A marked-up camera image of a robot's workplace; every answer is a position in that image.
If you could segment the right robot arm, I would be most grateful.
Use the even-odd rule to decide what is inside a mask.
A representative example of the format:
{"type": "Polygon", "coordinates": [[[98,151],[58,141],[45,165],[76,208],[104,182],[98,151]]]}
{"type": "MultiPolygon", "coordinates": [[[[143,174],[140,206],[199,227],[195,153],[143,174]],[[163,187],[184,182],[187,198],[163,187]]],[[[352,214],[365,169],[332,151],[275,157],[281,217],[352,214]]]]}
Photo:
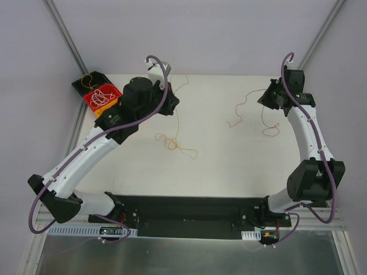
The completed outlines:
{"type": "Polygon", "coordinates": [[[287,179],[282,191],[267,198],[268,206],[258,211],[259,222],[273,225],[285,213],[299,205],[326,202],[336,195],[345,173],[342,161],[335,160],[321,134],[312,94],[304,93],[302,70],[282,67],[279,79],[272,79],[258,103],[269,109],[281,109],[293,128],[300,163],[287,179]]]}

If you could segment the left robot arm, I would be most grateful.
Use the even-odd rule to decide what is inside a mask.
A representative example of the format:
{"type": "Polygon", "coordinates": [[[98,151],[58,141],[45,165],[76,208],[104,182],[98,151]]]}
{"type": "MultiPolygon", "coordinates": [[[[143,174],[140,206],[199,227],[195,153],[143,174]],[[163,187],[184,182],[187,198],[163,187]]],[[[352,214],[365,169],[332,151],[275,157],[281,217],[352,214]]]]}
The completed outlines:
{"type": "Polygon", "coordinates": [[[178,103],[166,76],[134,77],[118,102],[95,120],[78,147],[52,171],[28,179],[36,201],[42,202],[57,223],[66,223],[78,214],[101,215],[109,223],[117,222],[122,204],[111,192],[78,192],[77,185],[100,160],[136,133],[142,122],[156,113],[172,115],[178,103]]]}

